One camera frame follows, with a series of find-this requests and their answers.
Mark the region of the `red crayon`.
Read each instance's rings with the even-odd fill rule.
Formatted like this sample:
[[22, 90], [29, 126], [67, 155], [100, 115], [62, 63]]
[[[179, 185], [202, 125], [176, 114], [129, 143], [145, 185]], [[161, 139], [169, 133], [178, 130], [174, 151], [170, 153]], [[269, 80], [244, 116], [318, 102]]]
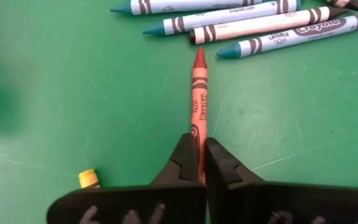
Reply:
[[205, 145], [207, 138], [208, 114], [208, 67], [204, 56], [204, 49], [197, 51], [191, 83], [191, 134], [199, 152], [198, 176], [205, 184]]

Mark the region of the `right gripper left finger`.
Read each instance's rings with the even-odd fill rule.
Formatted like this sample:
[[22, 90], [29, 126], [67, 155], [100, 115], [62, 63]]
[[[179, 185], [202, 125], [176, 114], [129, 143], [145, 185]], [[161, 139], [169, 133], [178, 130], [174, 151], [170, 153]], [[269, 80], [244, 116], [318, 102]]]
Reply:
[[51, 204], [47, 224], [205, 224], [206, 187], [190, 133], [148, 185], [85, 188]]

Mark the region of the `blue crayon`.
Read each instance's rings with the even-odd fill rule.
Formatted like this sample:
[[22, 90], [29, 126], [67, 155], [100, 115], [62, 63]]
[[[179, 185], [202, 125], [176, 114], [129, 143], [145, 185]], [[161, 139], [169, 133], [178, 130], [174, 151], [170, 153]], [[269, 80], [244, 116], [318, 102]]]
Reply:
[[358, 30], [358, 14], [237, 42], [216, 53], [219, 58], [242, 58]]
[[294, 12], [302, 0], [246, 0], [249, 5], [164, 19], [143, 31], [151, 35], [173, 35], [197, 27]]
[[163, 14], [171, 12], [207, 11], [251, 6], [268, 0], [128, 0], [112, 7], [111, 12], [127, 15]]

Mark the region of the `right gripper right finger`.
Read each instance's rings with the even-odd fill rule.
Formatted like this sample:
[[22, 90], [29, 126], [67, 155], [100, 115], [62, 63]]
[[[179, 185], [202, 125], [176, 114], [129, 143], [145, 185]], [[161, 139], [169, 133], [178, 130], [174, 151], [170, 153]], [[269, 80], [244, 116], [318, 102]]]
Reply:
[[358, 189], [267, 181], [206, 140], [211, 224], [358, 224]]

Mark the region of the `green table mat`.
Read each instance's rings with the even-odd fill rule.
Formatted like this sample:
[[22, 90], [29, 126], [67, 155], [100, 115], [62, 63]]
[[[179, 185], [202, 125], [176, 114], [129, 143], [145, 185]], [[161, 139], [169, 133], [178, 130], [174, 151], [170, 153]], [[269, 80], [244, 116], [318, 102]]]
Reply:
[[[0, 0], [0, 224], [45, 224], [97, 171], [145, 185], [190, 130], [197, 46], [124, 0]], [[358, 31], [246, 58], [204, 45], [208, 134], [265, 180], [358, 187]]]

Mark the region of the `black crayon white wrapper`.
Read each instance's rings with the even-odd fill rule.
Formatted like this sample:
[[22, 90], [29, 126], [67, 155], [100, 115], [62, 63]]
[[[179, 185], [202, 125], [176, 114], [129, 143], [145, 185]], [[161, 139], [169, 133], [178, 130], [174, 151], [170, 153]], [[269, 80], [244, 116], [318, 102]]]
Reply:
[[358, 0], [324, 0], [332, 6], [358, 11]]
[[340, 7], [323, 6], [223, 24], [198, 27], [189, 31], [191, 44], [203, 44], [246, 35], [261, 34], [325, 22], [346, 13]]

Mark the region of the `yellow crayon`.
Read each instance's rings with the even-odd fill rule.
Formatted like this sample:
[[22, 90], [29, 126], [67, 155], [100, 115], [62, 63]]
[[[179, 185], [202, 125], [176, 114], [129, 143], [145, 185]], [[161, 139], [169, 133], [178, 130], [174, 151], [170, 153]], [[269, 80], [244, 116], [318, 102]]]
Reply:
[[100, 183], [95, 169], [88, 169], [78, 174], [79, 183], [82, 189], [100, 188]]

